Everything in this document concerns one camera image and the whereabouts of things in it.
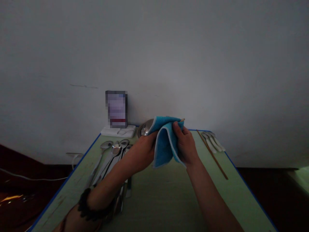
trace red stripe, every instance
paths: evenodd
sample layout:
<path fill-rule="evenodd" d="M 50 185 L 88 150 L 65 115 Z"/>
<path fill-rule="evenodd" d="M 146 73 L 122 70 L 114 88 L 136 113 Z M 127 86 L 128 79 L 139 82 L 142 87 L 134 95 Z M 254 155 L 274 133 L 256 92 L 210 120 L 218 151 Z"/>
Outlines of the red stripe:
<path fill-rule="evenodd" d="M 126 119 L 111 119 L 110 122 L 126 122 Z"/>

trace dark floor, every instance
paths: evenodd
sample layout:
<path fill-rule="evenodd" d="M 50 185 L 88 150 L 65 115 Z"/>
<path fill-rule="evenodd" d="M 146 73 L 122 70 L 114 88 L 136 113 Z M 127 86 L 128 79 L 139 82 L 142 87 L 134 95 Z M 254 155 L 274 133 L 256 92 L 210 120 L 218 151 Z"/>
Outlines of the dark floor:
<path fill-rule="evenodd" d="M 33 179 L 57 179 L 71 172 L 70 165 L 43 165 L 1 145 L 0 168 Z M 238 170 L 280 232 L 308 228 L 309 196 L 286 169 Z M 0 231 L 28 229 L 64 181 L 29 181 L 0 171 Z"/>
<path fill-rule="evenodd" d="M 309 195 L 286 169 L 238 168 L 278 231 L 307 231 Z"/>

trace blue table edge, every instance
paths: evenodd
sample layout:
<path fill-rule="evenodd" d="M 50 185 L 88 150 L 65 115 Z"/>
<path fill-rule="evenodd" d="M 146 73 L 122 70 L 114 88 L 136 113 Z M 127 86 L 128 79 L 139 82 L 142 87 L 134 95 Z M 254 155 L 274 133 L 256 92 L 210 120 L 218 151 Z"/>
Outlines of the blue table edge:
<path fill-rule="evenodd" d="M 101 133 L 99 133 L 99 135 L 97 136 L 97 138 L 94 140 L 94 142 L 91 144 L 91 146 L 88 148 L 88 150 L 86 151 L 86 153 L 83 155 L 83 157 L 80 159 L 80 161 L 78 162 L 78 164 L 75 166 L 74 170 L 70 173 L 70 175 L 66 178 L 66 180 L 63 182 L 63 184 L 61 185 L 61 187 L 58 189 L 58 191 L 55 193 L 55 195 L 52 197 L 52 199 L 49 201 L 49 203 L 47 204 L 47 206 L 44 208 L 44 210 L 41 212 L 41 214 L 38 216 L 38 218 L 35 220 L 35 222 L 33 223 L 33 225 L 28 229 L 28 232 L 31 232 L 34 227 L 36 226 L 36 224 L 38 223 L 38 221 L 41 219 L 41 217 L 43 216 L 43 214 L 45 213 L 45 211 L 48 209 L 48 207 L 52 204 L 52 202 L 54 201 L 54 199 L 57 197 L 58 193 L 61 191 L 61 189 L 63 188 L 63 186 L 67 183 L 67 181 L 70 179 L 70 177 L 72 176 L 72 174 L 74 173 L 74 171 L 76 170 L 76 168 L 79 166 L 79 164 L 83 161 L 83 159 L 85 158 L 85 156 L 87 155 L 87 153 L 90 151 L 90 149 L 92 148 L 92 146 L 95 144 L 95 142 L 97 141 L 97 139 L 100 137 Z M 228 154 L 226 153 L 226 151 L 224 152 L 226 154 L 226 156 L 228 157 L 228 159 L 230 160 L 230 162 L 233 164 L 234 168 L 236 169 L 237 173 L 240 175 L 242 181 L 245 183 L 245 185 L 247 186 L 247 188 L 249 189 L 250 193 L 252 194 L 252 196 L 254 197 L 254 199 L 257 201 L 258 205 L 260 206 L 260 208 L 263 210 L 264 214 L 267 216 L 268 220 L 270 221 L 270 223 L 273 225 L 273 227 L 275 228 L 275 230 L 278 232 L 277 227 L 275 226 L 275 224 L 273 223 L 273 221 L 271 220 L 271 218 L 269 217 L 269 215 L 266 213 L 266 211 L 264 210 L 264 208 L 262 207 L 262 205 L 260 204 L 260 202 L 258 201 L 258 199 L 256 198 L 256 196 L 253 194 L 253 192 L 251 191 L 251 189 L 249 188 L 249 186 L 247 185 L 246 181 L 244 180 L 244 178 L 242 177 L 242 175 L 240 174 L 240 172 L 238 171 L 238 169 L 236 168 L 236 166 L 234 165 L 233 161 L 230 159 L 230 157 L 228 156 Z"/>

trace person's left hand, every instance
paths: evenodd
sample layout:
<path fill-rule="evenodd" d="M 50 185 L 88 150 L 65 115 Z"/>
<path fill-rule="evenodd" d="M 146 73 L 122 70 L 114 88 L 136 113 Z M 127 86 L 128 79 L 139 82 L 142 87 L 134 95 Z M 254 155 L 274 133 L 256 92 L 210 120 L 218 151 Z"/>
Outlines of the person's left hand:
<path fill-rule="evenodd" d="M 154 160 L 157 135 L 158 131 L 148 136 L 141 136 L 122 158 L 121 162 L 125 165 L 130 176 L 144 170 Z"/>

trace tabletop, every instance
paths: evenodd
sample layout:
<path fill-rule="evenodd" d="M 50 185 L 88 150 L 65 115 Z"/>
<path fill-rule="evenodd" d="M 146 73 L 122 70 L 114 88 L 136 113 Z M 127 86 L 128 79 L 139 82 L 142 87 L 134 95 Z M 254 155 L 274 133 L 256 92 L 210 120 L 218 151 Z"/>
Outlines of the tabletop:
<path fill-rule="evenodd" d="M 225 179 L 197 131 L 191 131 L 198 155 L 222 198 L 244 231 L 274 232 L 275 227 L 225 152 L 214 154 L 228 176 Z M 138 138 L 129 139 L 130 144 Z M 78 202 L 100 154 L 100 145 L 122 138 L 99 135 L 74 171 L 55 194 L 29 231 L 52 231 Z M 174 159 L 153 169 L 152 165 L 132 177 L 132 196 L 124 199 L 123 211 L 103 231 L 206 231 L 185 168 Z"/>

